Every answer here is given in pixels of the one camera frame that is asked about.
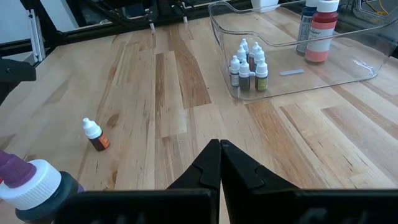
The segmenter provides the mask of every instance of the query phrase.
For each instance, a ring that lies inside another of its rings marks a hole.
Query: white bottle lid
[[[239,73],[239,60],[236,55],[232,56],[231,60],[231,66],[229,66],[229,72],[232,74],[238,74]]]
[[[95,121],[90,121],[88,118],[83,119],[83,129],[89,139],[98,138],[102,133],[101,128],[95,123]]]
[[[339,0],[319,0],[317,11],[318,12],[335,12],[338,9]]]
[[[242,39],[241,45],[243,46],[243,49],[246,51],[246,54],[248,54],[249,53],[249,46],[248,46],[248,43],[246,42],[246,38]]]
[[[317,7],[318,6],[319,0],[306,0],[305,1],[305,6],[308,7]]]
[[[19,210],[28,210],[45,202],[61,183],[61,173],[47,161],[36,159],[29,163],[36,166],[36,173],[26,183],[16,188],[0,184],[0,198]]]
[[[264,59],[262,59],[261,62],[257,64],[256,76],[259,78],[266,78],[268,76],[268,65],[266,64]]]
[[[243,59],[242,63],[239,66],[239,76],[242,78],[250,77],[249,64],[246,59]]]
[[[246,51],[243,48],[243,45],[239,46],[238,53],[236,54],[239,61],[242,63],[243,59],[246,59]]]
[[[255,42],[253,47],[251,48],[251,51],[249,52],[249,55],[252,55],[253,57],[255,56],[256,52],[258,51],[259,48],[259,43]]]
[[[265,60],[265,59],[266,59],[266,57],[264,55],[264,51],[262,50],[261,47],[258,47],[257,52],[254,54],[254,63],[255,64],[260,63],[261,60]]]

